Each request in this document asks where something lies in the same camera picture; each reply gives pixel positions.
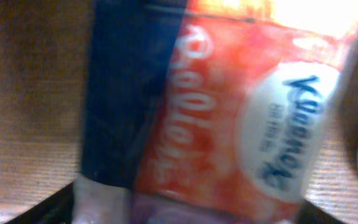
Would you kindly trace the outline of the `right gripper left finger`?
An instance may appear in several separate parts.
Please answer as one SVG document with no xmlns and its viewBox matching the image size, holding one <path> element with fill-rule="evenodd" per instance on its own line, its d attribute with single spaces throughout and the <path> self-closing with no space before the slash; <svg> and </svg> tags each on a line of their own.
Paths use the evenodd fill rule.
<svg viewBox="0 0 358 224">
<path fill-rule="evenodd" d="M 5 224 L 71 224 L 73 182 Z"/>
</svg>

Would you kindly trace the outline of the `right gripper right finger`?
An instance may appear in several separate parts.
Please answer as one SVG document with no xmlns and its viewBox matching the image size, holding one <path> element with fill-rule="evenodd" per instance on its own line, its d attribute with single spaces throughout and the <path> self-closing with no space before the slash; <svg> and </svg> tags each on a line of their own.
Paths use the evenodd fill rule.
<svg viewBox="0 0 358 224">
<path fill-rule="evenodd" d="M 326 213 L 316 205 L 305 200 L 297 213 L 295 224 L 345 224 L 332 215 Z"/>
</svg>

